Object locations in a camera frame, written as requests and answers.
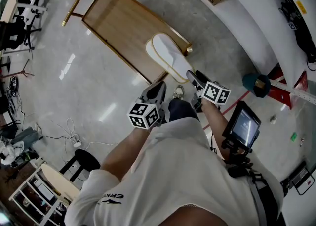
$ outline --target shoe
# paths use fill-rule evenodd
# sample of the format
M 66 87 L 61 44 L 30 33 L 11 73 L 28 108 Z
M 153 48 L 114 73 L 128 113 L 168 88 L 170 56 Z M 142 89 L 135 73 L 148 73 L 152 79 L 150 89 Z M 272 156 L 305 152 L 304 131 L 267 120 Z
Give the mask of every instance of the shoe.
M 184 89 L 182 86 L 177 86 L 173 93 L 173 98 L 183 99 Z

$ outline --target small screen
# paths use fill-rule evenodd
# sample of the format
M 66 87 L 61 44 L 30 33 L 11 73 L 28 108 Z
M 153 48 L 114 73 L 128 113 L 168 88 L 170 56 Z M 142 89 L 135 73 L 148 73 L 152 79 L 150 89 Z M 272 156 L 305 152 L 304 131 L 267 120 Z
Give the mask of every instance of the small screen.
M 233 132 L 238 135 L 247 147 L 252 145 L 253 139 L 258 130 L 258 124 L 242 110 L 233 127 Z

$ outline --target floor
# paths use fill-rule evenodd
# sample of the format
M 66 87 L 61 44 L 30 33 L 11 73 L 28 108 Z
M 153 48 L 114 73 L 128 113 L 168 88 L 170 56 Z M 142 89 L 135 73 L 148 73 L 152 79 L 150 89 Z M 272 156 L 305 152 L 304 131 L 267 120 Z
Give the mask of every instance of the floor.
M 82 0 L 76 12 L 84 13 L 92 1 Z M 192 43 L 193 52 L 188 60 L 195 69 L 232 90 L 223 110 L 246 92 L 241 79 L 255 69 L 230 31 L 203 3 L 199 0 L 138 1 Z M 20 70 L 29 58 L 27 70 L 35 75 L 28 78 L 19 76 L 25 118 L 19 113 L 17 119 L 24 122 L 23 128 L 37 122 L 45 136 L 76 133 L 83 143 L 82 148 L 90 142 L 119 143 L 132 130 L 126 117 L 127 110 L 148 85 L 87 30 L 79 18 L 72 17 L 66 27 L 61 26 L 73 2 L 49 0 L 48 11 L 39 22 L 43 30 L 33 38 L 37 48 L 33 51 L 33 60 L 30 53 L 11 57 L 12 72 Z M 168 86 L 167 105 L 177 83 L 171 76 L 165 81 Z M 184 87 L 185 99 L 191 100 L 193 87 L 189 83 Z M 309 151 L 311 129 L 305 121 L 313 106 L 299 101 L 294 110 L 285 108 L 281 111 L 281 103 L 251 94 L 245 101 L 262 120 L 254 150 L 263 164 L 282 180 Z M 270 118 L 274 114 L 277 121 L 272 125 Z M 200 115 L 200 119 L 206 126 L 205 117 Z M 292 142 L 290 138 L 294 132 L 298 137 Z M 302 147 L 301 137 L 305 138 Z M 91 144 L 87 151 L 102 162 L 112 148 Z M 38 141 L 34 149 L 57 169 L 61 169 L 75 151 L 69 140 L 46 137 Z M 88 173 L 83 172 L 79 178 L 87 176 Z M 75 185 L 81 187 L 82 181 L 76 180 Z

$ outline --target black stool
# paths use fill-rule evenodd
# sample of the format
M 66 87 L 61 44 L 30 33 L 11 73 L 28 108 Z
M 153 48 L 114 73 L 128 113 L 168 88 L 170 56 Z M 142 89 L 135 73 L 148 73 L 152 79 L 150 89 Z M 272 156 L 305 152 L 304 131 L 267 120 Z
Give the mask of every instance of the black stool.
M 95 159 L 89 152 L 86 152 L 82 149 L 77 149 L 75 151 L 75 155 L 72 159 L 68 161 L 67 164 L 59 171 L 61 174 L 65 174 L 66 171 L 73 165 L 73 163 L 77 161 L 80 164 L 79 169 L 73 174 L 69 181 L 74 182 L 75 179 L 79 176 L 83 169 L 91 172 L 92 170 L 96 170 L 100 168 L 100 164 L 98 160 Z

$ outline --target yellow label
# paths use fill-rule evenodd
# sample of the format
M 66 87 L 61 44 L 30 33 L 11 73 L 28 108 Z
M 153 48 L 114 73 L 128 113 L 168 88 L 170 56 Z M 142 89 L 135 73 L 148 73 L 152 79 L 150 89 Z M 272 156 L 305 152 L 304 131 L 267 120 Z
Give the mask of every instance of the yellow label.
M 300 10 L 301 10 L 303 15 L 307 14 L 307 11 L 305 10 L 305 8 L 304 8 L 303 4 L 301 3 L 301 1 L 297 1 L 296 4 L 300 8 Z

